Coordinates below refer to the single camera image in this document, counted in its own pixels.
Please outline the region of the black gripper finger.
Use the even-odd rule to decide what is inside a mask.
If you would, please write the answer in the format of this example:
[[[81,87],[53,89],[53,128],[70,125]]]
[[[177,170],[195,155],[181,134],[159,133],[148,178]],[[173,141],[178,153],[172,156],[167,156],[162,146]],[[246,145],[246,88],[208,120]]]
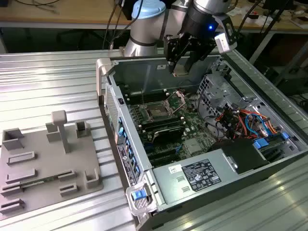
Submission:
[[[204,60],[214,49],[214,42],[208,41],[197,46],[194,51],[190,52],[190,56],[184,65],[186,72],[189,72],[193,64],[199,60]]]
[[[170,73],[174,72],[177,62],[185,54],[187,39],[180,35],[164,36],[164,55],[168,63]]]

